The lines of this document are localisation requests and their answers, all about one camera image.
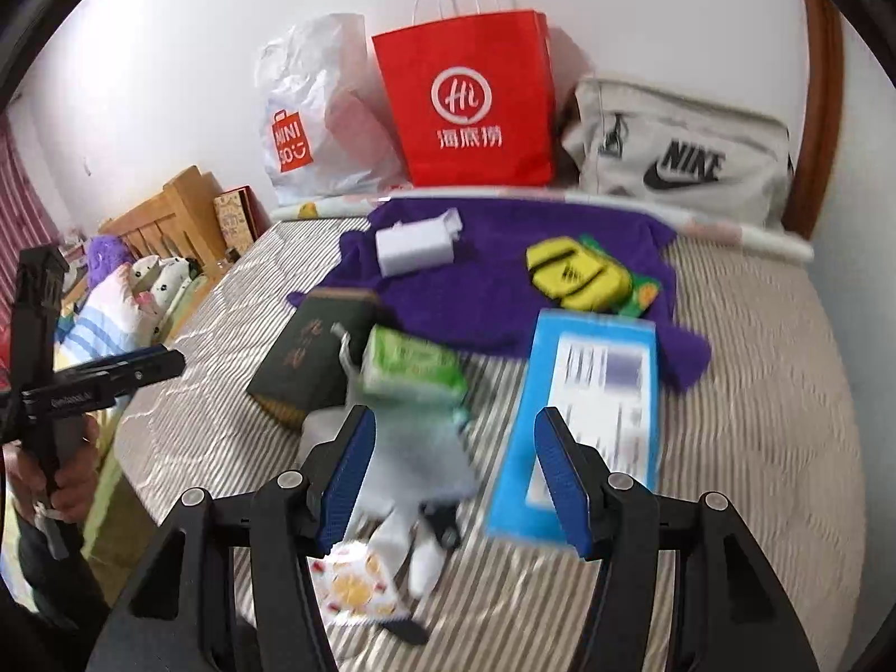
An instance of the quilted bedspread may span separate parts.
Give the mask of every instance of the quilted bedspread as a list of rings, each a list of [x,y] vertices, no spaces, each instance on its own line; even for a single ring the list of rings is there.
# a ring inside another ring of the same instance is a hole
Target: quilted bedspread
[[[173,347],[183,377],[142,390],[115,438],[137,495],[161,521],[188,487],[228,496],[294,464],[299,437],[245,395],[285,325],[290,290],[339,260],[339,235],[366,220],[283,223],[270,230],[194,314]],[[679,238],[678,320],[709,339],[708,372],[687,394],[663,392],[660,492],[725,493],[790,594],[823,670],[846,646],[865,551],[864,478],[850,388],[830,325],[799,266]],[[463,438],[482,479],[461,508],[463,547],[414,617],[432,637],[412,648],[376,628],[328,629],[346,672],[561,672],[590,601],[597,563],[481,532],[521,393],[525,362],[469,356],[473,420]],[[673,559],[660,560],[648,664],[663,669]],[[248,555],[236,599],[252,618]]]

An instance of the white circle logo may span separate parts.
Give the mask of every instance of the white circle logo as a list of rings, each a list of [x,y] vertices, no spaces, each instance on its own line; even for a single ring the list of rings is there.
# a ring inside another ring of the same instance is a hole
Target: white circle logo
[[[449,68],[436,76],[432,98],[438,114],[459,126],[478,123],[492,110],[492,89],[488,81],[481,73],[463,66]]]

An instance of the miniso bag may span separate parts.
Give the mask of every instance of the miniso bag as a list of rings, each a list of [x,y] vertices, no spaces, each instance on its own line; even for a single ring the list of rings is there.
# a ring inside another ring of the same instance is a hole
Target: miniso bag
[[[543,14],[439,19],[377,35],[374,48],[415,186],[553,179],[554,80]]]
[[[790,192],[778,120],[655,88],[586,78],[563,148],[592,194],[617,194],[776,226]]]
[[[327,15],[267,44],[264,168],[281,207],[307,197],[387,190],[404,179],[391,138],[354,89],[367,68],[361,15]]]

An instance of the black sleeve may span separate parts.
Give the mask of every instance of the black sleeve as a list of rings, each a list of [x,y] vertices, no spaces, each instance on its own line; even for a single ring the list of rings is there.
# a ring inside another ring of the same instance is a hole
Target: black sleeve
[[[39,612],[30,624],[64,669],[82,670],[109,615],[100,586],[80,553],[56,561],[43,533],[22,518],[19,530],[19,564]]]

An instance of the silver screw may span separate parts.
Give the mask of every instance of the silver screw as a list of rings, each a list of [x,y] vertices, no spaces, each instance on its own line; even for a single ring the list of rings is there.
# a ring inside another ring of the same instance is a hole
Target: silver screw
[[[199,503],[203,502],[203,500],[205,500],[205,491],[203,491],[199,487],[191,487],[184,494],[182,494],[182,496],[180,496],[180,502],[182,502],[188,508],[191,508],[194,505],[199,505]]]
[[[727,510],[729,502],[722,493],[709,493],[706,496],[706,505],[714,511],[724,511]]]
[[[284,490],[291,490],[293,487],[299,487],[303,479],[301,472],[290,469],[277,478],[277,484]]]
[[[614,472],[606,482],[615,490],[631,490],[634,487],[634,480],[624,472]]]

